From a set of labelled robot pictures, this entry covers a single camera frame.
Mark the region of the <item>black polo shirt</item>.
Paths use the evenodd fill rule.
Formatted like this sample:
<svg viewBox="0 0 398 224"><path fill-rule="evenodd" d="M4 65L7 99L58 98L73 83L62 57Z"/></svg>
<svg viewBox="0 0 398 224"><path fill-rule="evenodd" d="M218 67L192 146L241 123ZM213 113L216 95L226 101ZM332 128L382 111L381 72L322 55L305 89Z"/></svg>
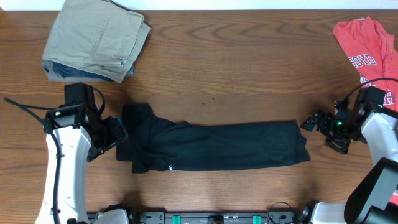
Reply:
<svg viewBox="0 0 398 224"><path fill-rule="evenodd" d="M157 117L146 103L123 106L128 139L116 159L132 173L222 171L291 166L310 160L307 140L295 121L202 126Z"/></svg>

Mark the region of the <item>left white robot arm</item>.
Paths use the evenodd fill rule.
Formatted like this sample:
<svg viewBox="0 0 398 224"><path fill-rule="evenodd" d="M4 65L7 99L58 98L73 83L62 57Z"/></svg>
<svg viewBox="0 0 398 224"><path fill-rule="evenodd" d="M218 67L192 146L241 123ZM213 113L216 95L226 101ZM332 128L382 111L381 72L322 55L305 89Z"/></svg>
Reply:
<svg viewBox="0 0 398 224"><path fill-rule="evenodd" d="M48 149L44 198L36 223L92 223L86 209L86 165L123 142L119 118L95 106L63 105L45 117Z"/></svg>

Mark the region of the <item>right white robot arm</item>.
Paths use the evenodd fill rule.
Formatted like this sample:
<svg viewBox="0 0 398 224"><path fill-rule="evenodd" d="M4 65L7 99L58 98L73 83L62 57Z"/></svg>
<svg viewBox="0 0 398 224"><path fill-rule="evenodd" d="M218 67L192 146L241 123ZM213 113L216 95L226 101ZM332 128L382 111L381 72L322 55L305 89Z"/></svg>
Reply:
<svg viewBox="0 0 398 224"><path fill-rule="evenodd" d="M338 119L318 110L300 126L326 136L326 145L341 154L351 141L365 142L373 168L345 203L309 203L300 223L397 223L397 112L381 105L361 104L356 118Z"/></svg>

